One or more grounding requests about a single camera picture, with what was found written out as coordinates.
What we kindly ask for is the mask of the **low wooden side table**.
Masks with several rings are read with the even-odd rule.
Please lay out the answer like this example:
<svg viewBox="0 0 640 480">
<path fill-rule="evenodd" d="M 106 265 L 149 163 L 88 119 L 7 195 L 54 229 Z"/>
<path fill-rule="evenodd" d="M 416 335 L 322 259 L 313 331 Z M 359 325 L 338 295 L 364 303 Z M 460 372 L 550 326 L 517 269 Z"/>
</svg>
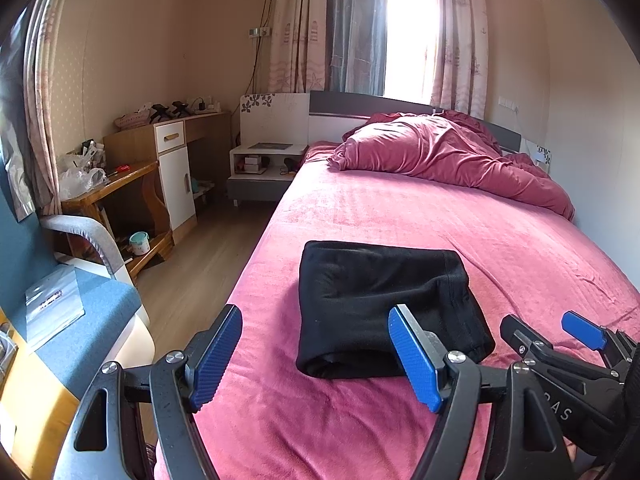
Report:
<svg viewBox="0 0 640 480">
<path fill-rule="evenodd" d="M 90 192 L 63 200 L 62 211 L 102 223 L 114 238 L 134 283 L 147 266 L 165 261 L 174 248 L 158 162 L 135 162 Z M 150 250 L 140 256 L 129 244 L 130 236 L 137 232 L 145 232 L 150 239 Z"/>
</svg>

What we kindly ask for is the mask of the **teal white cup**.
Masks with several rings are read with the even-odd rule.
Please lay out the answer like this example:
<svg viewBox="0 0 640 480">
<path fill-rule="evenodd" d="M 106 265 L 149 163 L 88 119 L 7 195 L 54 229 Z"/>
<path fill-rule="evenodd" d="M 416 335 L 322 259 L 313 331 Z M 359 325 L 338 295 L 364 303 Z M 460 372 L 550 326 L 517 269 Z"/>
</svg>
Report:
<svg viewBox="0 0 640 480">
<path fill-rule="evenodd" d="M 135 256 L 144 256 L 151 250 L 149 234 L 139 231 L 129 237 L 129 246 Z"/>
</svg>

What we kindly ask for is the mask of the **clear plastic sleeve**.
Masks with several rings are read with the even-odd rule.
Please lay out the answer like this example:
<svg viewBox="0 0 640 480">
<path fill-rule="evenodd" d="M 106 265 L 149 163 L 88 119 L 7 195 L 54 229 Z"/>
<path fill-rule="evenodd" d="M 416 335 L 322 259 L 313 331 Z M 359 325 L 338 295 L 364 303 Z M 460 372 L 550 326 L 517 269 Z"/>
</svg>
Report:
<svg viewBox="0 0 640 480">
<path fill-rule="evenodd" d="M 26 340 L 34 351 L 85 314 L 75 269 L 65 264 L 27 289 L 25 300 Z"/>
</svg>

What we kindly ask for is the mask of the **black pants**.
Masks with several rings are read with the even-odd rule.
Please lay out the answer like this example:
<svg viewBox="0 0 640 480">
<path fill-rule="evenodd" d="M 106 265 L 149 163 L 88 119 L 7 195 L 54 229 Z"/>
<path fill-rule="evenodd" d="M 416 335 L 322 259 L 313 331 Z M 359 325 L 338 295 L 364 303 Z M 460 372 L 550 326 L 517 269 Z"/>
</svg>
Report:
<svg viewBox="0 0 640 480">
<path fill-rule="evenodd" d="M 321 379 L 397 377 L 390 309 L 405 304 L 448 350 L 482 362 L 496 348 L 452 250 L 311 240 L 299 265 L 297 369 Z"/>
</svg>

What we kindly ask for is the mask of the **pink left side curtain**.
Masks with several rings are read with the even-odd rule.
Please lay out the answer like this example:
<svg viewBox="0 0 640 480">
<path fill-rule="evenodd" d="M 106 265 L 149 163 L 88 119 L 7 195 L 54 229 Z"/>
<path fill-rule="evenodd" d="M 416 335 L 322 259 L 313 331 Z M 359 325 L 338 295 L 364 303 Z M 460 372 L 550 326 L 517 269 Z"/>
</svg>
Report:
<svg viewBox="0 0 640 480">
<path fill-rule="evenodd" d="M 32 0 L 1 44 L 1 165 L 15 218 L 61 211 L 52 76 L 65 0 Z"/>
</svg>

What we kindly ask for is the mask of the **dark grey bed headboard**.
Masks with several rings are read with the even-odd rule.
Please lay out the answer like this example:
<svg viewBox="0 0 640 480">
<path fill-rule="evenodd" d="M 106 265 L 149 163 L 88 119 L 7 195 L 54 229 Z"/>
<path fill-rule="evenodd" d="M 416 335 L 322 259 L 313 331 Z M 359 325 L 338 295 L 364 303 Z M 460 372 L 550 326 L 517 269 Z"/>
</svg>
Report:
<svg viewBox="0 0 640 480">
<path fill-rule="evenodd" d="M 309 93 L 308 143 L 341 142 L 346 132 L 365 124 L 372 116 L 442 114 L 442 108 L 349 92 Z"/>
</svg>

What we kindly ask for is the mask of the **pink crumpled duvet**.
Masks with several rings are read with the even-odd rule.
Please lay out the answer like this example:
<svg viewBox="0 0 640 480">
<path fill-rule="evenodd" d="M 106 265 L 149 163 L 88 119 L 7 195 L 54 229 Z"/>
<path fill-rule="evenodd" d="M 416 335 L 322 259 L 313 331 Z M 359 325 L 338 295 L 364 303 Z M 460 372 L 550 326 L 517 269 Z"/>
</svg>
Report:
<svg viewBox="0 0 640 480">
<path fill-rule="evenodd" d="M 549 209 L 572 220 L 570 196 L 525 153 L 504 154 L 478 119 L 455 110 L 442 114 L 372 116 L 344 134 L 329 157 L 338 171 L 401 174 L 477 188 Z"/>
</svg>

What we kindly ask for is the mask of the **white bedside nightstand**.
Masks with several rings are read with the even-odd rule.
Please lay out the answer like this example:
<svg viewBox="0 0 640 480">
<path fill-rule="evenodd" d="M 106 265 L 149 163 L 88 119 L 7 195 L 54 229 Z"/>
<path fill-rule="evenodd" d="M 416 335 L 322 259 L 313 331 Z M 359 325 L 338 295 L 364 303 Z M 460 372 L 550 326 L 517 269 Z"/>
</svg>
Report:
<svg viewBox="0 0 640 480">
<path fill-rule="evenodd" d="M 277 203 L 308 148 L 309 96 L 246 94 L 239 112 L 239 145 L 229 153 L 228 196 L 235 205 Z"/>
</svg>

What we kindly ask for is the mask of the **pink patterned window curtain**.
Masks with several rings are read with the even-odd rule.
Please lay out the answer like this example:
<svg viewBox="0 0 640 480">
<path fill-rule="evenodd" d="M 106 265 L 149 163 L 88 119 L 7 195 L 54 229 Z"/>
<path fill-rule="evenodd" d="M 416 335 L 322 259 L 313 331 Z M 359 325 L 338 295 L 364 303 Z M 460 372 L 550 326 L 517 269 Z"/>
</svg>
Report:
<svg viewBox="0 0 640 480">
<path fill-rule="evenodd" d="M 387 96 L 481 118 L 486 0 L 276 0 L 268 89 Z"/>
</svg>

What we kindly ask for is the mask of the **white plastic bag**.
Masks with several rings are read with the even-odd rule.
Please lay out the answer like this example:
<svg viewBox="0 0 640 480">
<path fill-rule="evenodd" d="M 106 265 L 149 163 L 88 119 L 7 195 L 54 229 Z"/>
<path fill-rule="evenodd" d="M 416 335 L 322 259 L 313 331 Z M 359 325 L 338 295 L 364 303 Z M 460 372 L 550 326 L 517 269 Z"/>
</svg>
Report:
<svg viewBox="0 0 640 480">
<path fill-rule="evenodd" d="M 104 151 L 93 154 L 67 154 L 60 159 L 58 192 L 62 202 L 91 192 L 107 180 Z"/>
</svg>

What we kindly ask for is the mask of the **wooden desk with white drawers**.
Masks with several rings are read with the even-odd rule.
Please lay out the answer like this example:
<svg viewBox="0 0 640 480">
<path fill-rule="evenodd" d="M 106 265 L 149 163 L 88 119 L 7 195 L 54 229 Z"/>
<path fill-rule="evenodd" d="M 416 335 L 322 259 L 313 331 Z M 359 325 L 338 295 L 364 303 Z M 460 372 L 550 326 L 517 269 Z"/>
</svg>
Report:
<svg viewBox="0 0 640 480">
<path fill-rule="evenodd" d="M 104 136 L 107 165 L 158 162 L 172 238 L 180 243 L 196 226 L 194 182 L 222 192 L 230 177 L 231 114 L 215 112 L 122 130 Z"/>
</svg>

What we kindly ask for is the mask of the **pink bed sheet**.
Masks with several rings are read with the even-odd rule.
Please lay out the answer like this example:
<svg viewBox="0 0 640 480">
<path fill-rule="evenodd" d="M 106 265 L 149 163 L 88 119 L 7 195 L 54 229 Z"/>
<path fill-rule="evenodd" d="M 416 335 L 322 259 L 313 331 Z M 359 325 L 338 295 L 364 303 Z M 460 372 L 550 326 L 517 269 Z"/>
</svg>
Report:
<svg viewBox="0 0 640 480">
<path fill-rule="evenodd" d="M 224 479 L 405 479 L 436 418 L 387 318 L 404 304 L 445 347 L 507 367 L 515 315 L 555 348 L 573 310 L 639 333 L 634 284 L 570 220 L 472 188 L 333 171 L 317 146 L 231 294 L 243 315 L 214 400 L 196 414 Z"/>
</svg>

